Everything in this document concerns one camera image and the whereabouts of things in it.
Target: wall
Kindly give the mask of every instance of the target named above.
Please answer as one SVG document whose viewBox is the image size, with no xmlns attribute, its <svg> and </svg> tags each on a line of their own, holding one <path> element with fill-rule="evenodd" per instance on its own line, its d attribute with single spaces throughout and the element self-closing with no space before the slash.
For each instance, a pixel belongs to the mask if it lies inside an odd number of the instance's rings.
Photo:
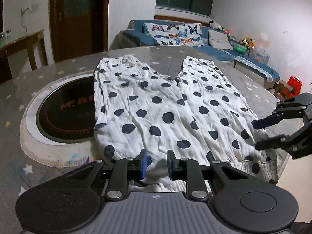
<svg viewBox="0 0 312 234">
<path fill-rule="evenodd" d="M 50 27 L 49 27 L 49 0 L 4 0 L 3 4 L 3 26 L 4 30 L 11 29 L 11 39 L 17 39 L 25 35 L 25 29 L 21 26 L 21 10 L 28 6 L 33 6 L 33 11 L 24 15 L 24 23 L 28 30 L 27 33 L 33 33 L 44 29 L 44 40 L 46 46 L 46 54 L 48 63 L 54 63 Z M 35 45 L 35 59 L 37 67 L 41 67 L 43 59 L 41 50 L 38 45 Z M 27 51 L 23 50 L 9 58 L 10 69 L 12 76 L 16 77 L 19 74 L 31 71 L 28 60 Z"/>
<path fill-rule="evenodd" d="M 211 15 L 236 38 L 255 39 L 281 79 L 294 75 L 310 92 L 312 0 L 213 0 Z"/>
<path fill-rule="evenodd" d="M 154 19 L 156 0 L 109 0 L 108 47 L 119 47 L 116 35 L 127 29 L 132 19 Z"/>
<path fill-rule="evenodd" d="M 204 15 L 193 13 L 193 12 L 176 10 L 176 9 L 172 9 L 172 8 L 157 7 L 155 10 L 155 14 L 156 15 L 162 15 L 162 16 L 173 16 L 173 17 L 193 19 L 193 20 L 198 20 L 200 22 L 205 22 L 205 23 L 209 23 L 212 20 L 212 18 L 208 17 L 208 16 L 204 16 Z"/>
</svg>

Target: round black cooktop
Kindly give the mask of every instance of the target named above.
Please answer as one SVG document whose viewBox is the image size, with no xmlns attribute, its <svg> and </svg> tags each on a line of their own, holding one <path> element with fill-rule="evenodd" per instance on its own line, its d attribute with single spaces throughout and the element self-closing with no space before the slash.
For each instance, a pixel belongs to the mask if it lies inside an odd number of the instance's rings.
<svg viewBox="0 0 312 234">
<path fill-rule="evenodd" d="M 93 81 L 93 77 L 71 81 L 43 101 L 36 122 L 45 137 L 61 143 L 78 143 L 94 136 Z"/>
</svg>

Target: beige pillow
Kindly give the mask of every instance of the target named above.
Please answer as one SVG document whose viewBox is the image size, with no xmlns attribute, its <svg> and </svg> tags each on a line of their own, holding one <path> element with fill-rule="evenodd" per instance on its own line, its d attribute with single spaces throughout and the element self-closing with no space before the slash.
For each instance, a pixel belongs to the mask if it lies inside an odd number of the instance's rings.
<svg viewBox="0 0 312 234">
<path fill-rule="evenodd" d="M 209 32 L 209 44 L 218 49 L 230 49 L 233 50 L 233 47 L 230 45 L 227 35 L 222 32 L 208 30 Z"/>
</svg>

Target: round table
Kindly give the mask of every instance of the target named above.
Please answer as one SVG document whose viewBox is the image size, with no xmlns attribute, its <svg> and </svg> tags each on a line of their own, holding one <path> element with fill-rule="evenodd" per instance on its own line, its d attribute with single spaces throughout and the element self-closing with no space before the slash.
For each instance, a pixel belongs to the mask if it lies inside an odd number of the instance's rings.
<svg viewBox="0 0 312 234">
<path fill-rule="evenodd" d="M 231 83 L 246 98 L 252 111 L 263 118 L 272 113 L 278 99 L 247 76 L 223 62 L 186 46 L 154 46 L 112 50 L 52 64 L 24 73 L 0 85 L 0 232 L 18 233 L 21 226 L 15 215 L 15 202 L 26 189 L 73 170 L 48 167 L 28 158 L 21 149 L 20 124 L 25 108 L 47 84 L 83 71 L 94 70 L 103 57 L 132 54 L 160 74 L 175 78 L 186 56 L 213 60 Z M 291 134 L 299 128 L 297 120 L 285 120 L 267 128 L 269 136 Z M 287 154 L 279 151 L 280 158 Z"/>
</svg>

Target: beige floor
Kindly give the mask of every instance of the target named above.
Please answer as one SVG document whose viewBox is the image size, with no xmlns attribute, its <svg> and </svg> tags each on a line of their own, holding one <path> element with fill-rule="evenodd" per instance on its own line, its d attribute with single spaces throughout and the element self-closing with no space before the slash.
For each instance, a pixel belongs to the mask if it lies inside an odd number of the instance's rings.
<svg viewBox="0 0 312 234">
<path fill-rule="evenodd" d="M 293 160 L 289 158 L 277 186 L 290 192 L 299 204 L 296 222 L 312 219 L 312 155 Z"/>
</svg>

